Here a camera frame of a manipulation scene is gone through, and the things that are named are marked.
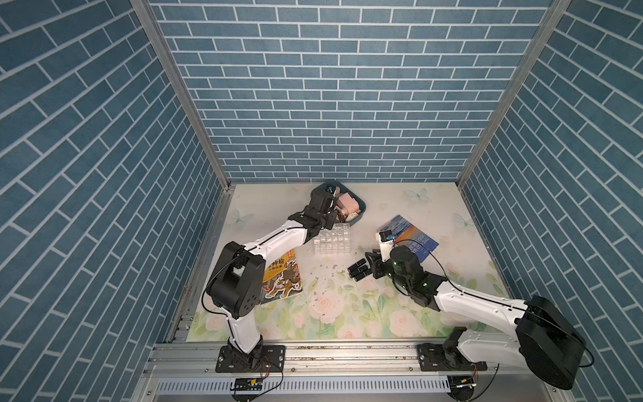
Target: black cable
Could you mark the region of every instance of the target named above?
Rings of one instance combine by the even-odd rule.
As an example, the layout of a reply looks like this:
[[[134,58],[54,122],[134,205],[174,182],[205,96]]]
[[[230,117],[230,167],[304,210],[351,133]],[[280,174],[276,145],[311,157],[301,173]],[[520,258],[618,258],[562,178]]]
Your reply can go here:
[[[446,278],[446,280],[451,284],[451,286],[453,286],[455,289],[459,289],[459,290],[460,290],[462,293],[464,293],[465,295],[469,295],[469,296],[472,296],[472,297],[476,297],[476,298],[479,298],[479,299],[485,300],[485,301],[487,301],[487,302],[491,302],[491,303],[495,303],[495,304],[500,304],[501,306],[505,306],[505,307],[508,307],[508,308],[510,308],[510,309],[516,309],[516,310],[524,311],[525,313],[531,314],[532,316],[535,316],[536,318],[538,318],[538,319],[540,319],[540,320],[543,320],[544,322],[548,323],[548,324],[549,324],[549,325],[551,325],[552,327],[554,327],[554,328],[558,329],[559,331],[561,331],[563,334],[565,334],[566,336],[568,336],[568,337],[569,337],[570,339],[572,339],[574,342],[578,343],[580,346],[582,346],[582,347],[583,347],[584,352],[587,352],[587,353],[590,355],[590,362],[589,362],[589,363],[587,363],[587,364],[584,364],[584,365],[579,365],[579,366],[578,366],[579,368],[582,368],[582,369],[583,369],[583,368],[585,368],[585,367],[591,367],[592,365],[594,365],[594,355],[593,355],[592,351],[591,351],[589,348],[587,348],[587,346],[586,346],[586,345],[583,345],[583,343],[582,343],[580,340],[576,339],[576,337],[575,337],[575,336],[572,336],[571,334],[568,334],[564,329],[560,328],[558,325],[554,324],[554,323],[553,323],[553,322],[551,322],[550,320],[547,320],[546,318],[543,318],[543,317],[541,317],[541,316],[537,315],[536,313],[532,313],[531,311],[528,311],[528,310],[522,309],[522,308],[520,308],[520,307],[512,306],[512,305],[510,305],[510,304],[502,303],[502,302],[499,302],[499,301],[497,301],[497,300],[491,300],[491,299],[488,299],[488,298],[485,298],[485,297],[482,297],[482,296],[478,296],[478,295],[474,295],[474,294],[472,294],[472,293],[465,292],[464,290],[462,290],[461,288],[459,288],[458,286],[456,286],[456,285],[451,281],[451,279],[449,279],[449,275],[447,275],[447,274],[446,274],[446,270],[444,269],[444,267],[442,266],[442,264],[440,263],[440,261],[438,261],[438,259],[437,259],[437,258],[435,258],[435,256],[433,255],[433,253],[432,253],[429,249],[427,249],[426,247],[424,247],[424,245],[423,245],[422,243],[420,243],[420,242],[418,242],[418,241],[415,241],[415,240],[413,240],[413,239],[402,239],[402,240],[398,240],[398,241],[396,241],[394,244],[397,244],[397,243],[402,242],[402,241],[412,241],[412,242],[414,242],[414,243],[418,244],[420,247],[424,248],[424,249],[429,253],[429,255],[430,255],[431,257],[433,257],[433,259],[435,260],[435,262],[437,262],[437,263],[438,263],[438,265],[439,265],[439,266],[440,266],[440,268],[442,269],[442,272],[444,273],[444,277],[445,277],[445,278]]]
[[[230,324],[230,320],[228,319],[228,315],[226,315],[226,314],[224,314],[224,313],[219,313],[219,312],[217,312],[217,311],[209,310],[209,309],[205,306],[205,304],[203,303],[203,297],[204,297],[204,296],[205,296],[205,289],[203,290],[203,293],[201,293],[201,307],[203,307],[203,309],[204,309],[205,311],[207,311],[208,313],[210,313],[210,314],[218,314],[218,315],[222,315],[222,316],[226,317],[226,322],[228,323],[228,328],[230,329],[230,335],[232,335],[232,325]]]
[[[445,366],[449,367],[449,368],[451,367],[451,366],[449,366],[449,363],[448,363],[448,361],[447,361],[447,359],[446,359],[446,358],[442,359],[442,363],[443,363]],[[452,386],[454,386],[454,385],[461,385],[461,384],[463,384],[463,383],[465,383],[465,382],[467,382],[467,381],[469,381],[469,380],[472,380],[472,381],[473,381],[473,377],[474,377],[474,376],[476,375],[476,373],[478,372],[478,367],[475,365],[475,363],[472,363],[471,365],[473,366],[473,371],[471,372],[471,376],[470,376],[470,377],[467,377],[467,378],[465,378],[465,379],[461,379],[458,383],[449,383],[449,386],[450,386],[450,387],[452,387]]]
[[[487,386],[486,386],[486,387],[484,387],[484,389],[482,390],[482,392],[481,392],[481,393],[479,393],[478,395],[476,395],[476,396],[472,397],[471,399],[468,399],[466,402],[473,402],[473,401],[475,401],[476,399],[478,399],[479,397],[481,397],[481,396],[482,396],[482,394],[484,394],[484,392],[485,392],[487,389],[489,389],[489,386],[490,386],[490,385],[491,385],[491,383],[493,382],[493,379],[496,377],[496,374],[498,373],[498,369],[499,369],[499,368],[500,368],[500,363],[496,366],[496,372],[495,372],[495,373],[493,373],[493,376],[491,377],[491,380],[489,381],[489,383],[487,384]]]
[[[261,394],[255,396],[255,399],[260,397],[263,394],[267,394],[268,392],[281,387],[281,384],[284,382],[284,370],[281,367],[279,367],[279,364],[274,364],[272,361],[268,360],[268,358],[265,357],[265,356],[264,356],[264,359],[270,364],[271,367],[276,366],[279,369],[279,371],[281,372],[282,377],[281,377],[281,380],[279,381],[279,384],[275,385],[274,387],[270,388],[269,390],[263,391]]]

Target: blue brick wall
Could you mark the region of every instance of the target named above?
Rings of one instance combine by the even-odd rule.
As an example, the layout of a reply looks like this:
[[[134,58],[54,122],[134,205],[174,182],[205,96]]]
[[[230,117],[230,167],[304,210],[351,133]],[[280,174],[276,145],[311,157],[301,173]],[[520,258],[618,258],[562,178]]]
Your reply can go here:
[[[454,181],[550,0],[151,3],[233,182]]]
[[[579,401],[643,399],[642,21],[573,0],[464,187],[513,292],[588,340]]]
[[[0,401],[121,401],[221,193],[128,0],[0,2]]]

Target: blue plastic tray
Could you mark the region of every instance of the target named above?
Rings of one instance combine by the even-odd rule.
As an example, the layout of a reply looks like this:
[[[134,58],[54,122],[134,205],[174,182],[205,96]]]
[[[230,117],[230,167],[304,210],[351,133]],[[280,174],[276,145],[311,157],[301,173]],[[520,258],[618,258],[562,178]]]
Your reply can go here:
[[[317,190],[326,191],[326,188],[327,188],[328,186],[339,187],[339,188],[340,188],[340,192],[342,192],[342,193],[345,193],[345,192],[349,193],[349,194],[350,194],[350,196],[351,196],[351,197],[353,197],[353,199],[355,199],[355,201],[357,201],[357,202],[358,202],[359,209],[361,210],[361,212],[360,212],[360,213],[359,213],[359,215],[357,215],[357,217],[356,217],[355,219],[353,219],[351,222],[347,222],[349,225],[353,226],[353,224],[354,224],[354,223],[356,223],[358,220],[360,220],[360,219],[361,219],[362,215],[364,215],[364,212],[366,212],[366,203],[364,203],[364,201],[362,201],[362,199],[361,199],[361,198],[359,198],[358,196],[356,196],[356,195],[355,195],[355,193],[353,193],[352,191],[350,191],[350,190],[349,190],[345,185],[341,184],[339,181],[326,181],[326,182],[322,183],[320,186],[315,187],[315,188],[311,191],[311,195],[312,195],[312,193],[314,193],[314,192],[315,192],[315,191],[317,191]]]

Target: book cover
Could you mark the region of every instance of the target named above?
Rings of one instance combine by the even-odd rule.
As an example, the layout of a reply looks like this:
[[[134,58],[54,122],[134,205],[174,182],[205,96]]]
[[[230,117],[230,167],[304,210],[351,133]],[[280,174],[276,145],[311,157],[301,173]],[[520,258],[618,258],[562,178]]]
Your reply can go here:
[[[429,235],[419,230],[411,222],[407,221],[400,215],[394,217],[389,223],[379,229],[380,232],[383,230],[390,230],[393,232],[395,242],[399,242],[399,245],[401,246],[409,247],[409,249],[417,255],[420,262],[424,261],[426,257],[429,256],[429,251],[433,252],[433,250],[438,246],[437,241],[433,240]]]
[[[302,280],[293,249],[266,268],[260,304],[293,296],[302,290]]]

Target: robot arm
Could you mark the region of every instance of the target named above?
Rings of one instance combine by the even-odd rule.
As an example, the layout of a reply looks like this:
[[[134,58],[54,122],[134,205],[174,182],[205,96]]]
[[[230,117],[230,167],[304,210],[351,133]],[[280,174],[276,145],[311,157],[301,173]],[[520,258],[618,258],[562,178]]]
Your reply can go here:
[[[367,253],[376,279],[388,275],[422,307],[464,315],[503,332],[485,334],[456,328],[444,345],[447,360],[525,367],[548,384],[572,388],[585,340],[552,302],[533,296],[526,303],[468,289],[425,272],[416,254],[406,246],[386,250],[390,255],[386,262],[380,254]]]
[[[266,266],[320,230],[331,229],[335,205],[332,194],[313,192],[311,202],[279,228],[246,244],[229,242],[224,246],[205,291],[228,316],[230,343],[243,354],[250,354],[257,345],[260,349],[261,335],[252,310],[260,302]]]

